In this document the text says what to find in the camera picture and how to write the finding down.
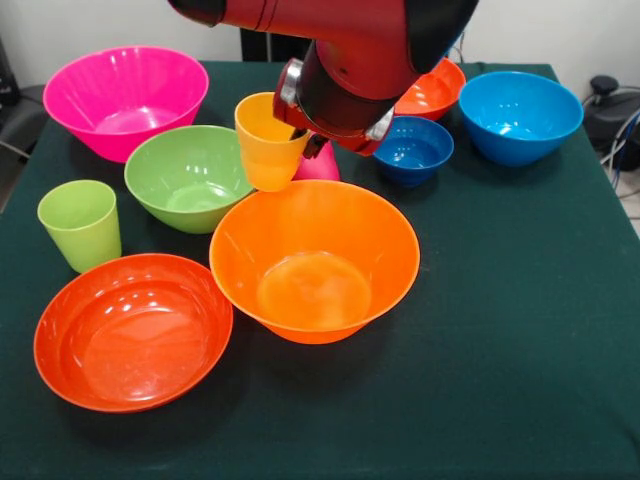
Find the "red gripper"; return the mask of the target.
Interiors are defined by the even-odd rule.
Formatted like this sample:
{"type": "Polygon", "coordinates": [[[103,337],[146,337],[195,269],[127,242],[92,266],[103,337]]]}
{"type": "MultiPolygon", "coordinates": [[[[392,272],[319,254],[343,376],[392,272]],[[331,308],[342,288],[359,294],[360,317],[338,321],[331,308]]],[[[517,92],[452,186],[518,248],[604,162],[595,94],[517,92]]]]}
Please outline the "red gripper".
{"type": "Polygon", "coordinates": [[[388,109],[373,119],[366,116],[374,104],[340,100],[335,105],[322,101],[319,116],[310,117],[302,108],[296,92],[288,94],[277,91],[273,100],[273,115],[292,126],[290,141],[306,139],[311,133],[302,156],[316,158],[331,140],[341,147],[362,156],[374,153],[388,133],[388,109]]]}

